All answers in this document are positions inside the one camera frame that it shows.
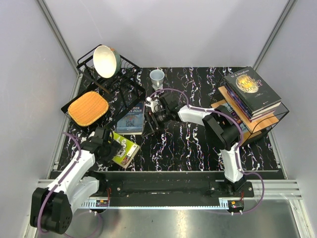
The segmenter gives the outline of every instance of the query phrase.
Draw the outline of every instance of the orange woven placemat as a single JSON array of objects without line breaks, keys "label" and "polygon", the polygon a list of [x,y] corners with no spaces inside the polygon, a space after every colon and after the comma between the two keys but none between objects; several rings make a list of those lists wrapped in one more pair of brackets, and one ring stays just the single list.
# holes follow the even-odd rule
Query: orange woven placemat
[{"label": "orange woven placemat", "polygon": [[104,115],[108,102],[97,92],[88,92],[68,107],[68,113],[80,126],[89,126]]}]

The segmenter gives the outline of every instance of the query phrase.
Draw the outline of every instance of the stack of books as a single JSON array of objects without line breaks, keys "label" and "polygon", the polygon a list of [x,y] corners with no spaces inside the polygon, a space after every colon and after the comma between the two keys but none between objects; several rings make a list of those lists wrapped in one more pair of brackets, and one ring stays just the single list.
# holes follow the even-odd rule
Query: stack of books
[{"label": "stack of books", "polygon": [[273,114],[281,104],[277,93],[251,67],[224,79],[228,95],[251,122]]}]

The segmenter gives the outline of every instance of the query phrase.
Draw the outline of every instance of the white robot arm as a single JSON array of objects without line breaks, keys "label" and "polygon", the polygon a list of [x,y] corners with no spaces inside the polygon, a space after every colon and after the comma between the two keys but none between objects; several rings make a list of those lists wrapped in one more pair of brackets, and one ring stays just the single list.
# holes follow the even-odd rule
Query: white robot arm
[{"label": "white robot arm", "polygon": [[72,216],[92,194],[106,191],[105,176],[88,172],[95,161],[110,162],[121,149],[110,138],[110,130],[97,128],[91,141],[81,144],[63,172],[46,188],[36,188],[32,195],[30,225],[58,234],[68,229]]},{"label": "white robot arm", "polygon": [[244,175],[240,172],[241,160],[239,149],[236,148],[239,140],[239,131],[232,122],[225,117],[219,116],[211,111],[217,111],[231,117],[231,114],[224,106],[216,109],[197,108],[189,105],[183,106],[172,99],[171,95],[164,94],[159,98],[161,108],[157,102],[147,98],[146,104],[151,108],[151,112],[146,114],[146,120],[150,125],[152,134],[164,127],[164,123],[169,120],[183,122],[192,122],[205,127],[207,138],[210,138],[210,144],[220,149],[225,171],[225,179],[230,187],[229,190],[237,191],[244,183]]}]

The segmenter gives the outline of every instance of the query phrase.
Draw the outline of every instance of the ceramic mug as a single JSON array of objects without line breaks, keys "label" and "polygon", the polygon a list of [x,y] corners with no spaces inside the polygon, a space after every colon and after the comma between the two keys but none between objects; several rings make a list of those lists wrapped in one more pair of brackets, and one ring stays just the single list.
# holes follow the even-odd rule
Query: ceramic mug
[{"label": "ceramic mug", "polygon": [[165,74],[160,69],[152,70],[150,73],[150,78],[152,82],[152,87],[155,90],[163,88],[163,81],[164,81]]}]

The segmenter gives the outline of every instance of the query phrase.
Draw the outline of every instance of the white wall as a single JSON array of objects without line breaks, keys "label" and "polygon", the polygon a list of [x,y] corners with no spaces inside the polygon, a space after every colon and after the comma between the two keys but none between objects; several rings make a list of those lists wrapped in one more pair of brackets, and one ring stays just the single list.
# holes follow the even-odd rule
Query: white wall
[{"label": "white wall", "polygon": [[76,76],[36,1],[0,0],[0,29],[0,237],[19,238]]},{"label": "white wall", "polygon": [[287,0],[44,0],[78,59],[98,44],[143,67],[253,65]]},{"label": "white wall", "polygon": [[290,113],[274,129],[317,234],[317,1],[299,0],[258,69]]}]

